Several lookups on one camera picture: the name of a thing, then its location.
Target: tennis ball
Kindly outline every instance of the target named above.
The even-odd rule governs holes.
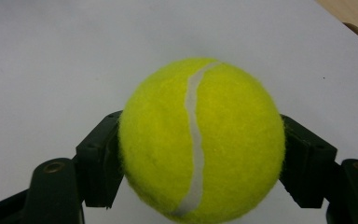
[[[252,76],[215,59],[170,63],[119,120],[124,173],[139,197],[183,223],[220,223],[257,206],[279,178],[280,114]]]

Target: ball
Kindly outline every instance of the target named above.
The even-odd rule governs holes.
[[[182,223],[220,223],[255,208],[285,150],[281,116],[260,82],[209,58],[170,63],[142,82],[118,137],[131,187]]]

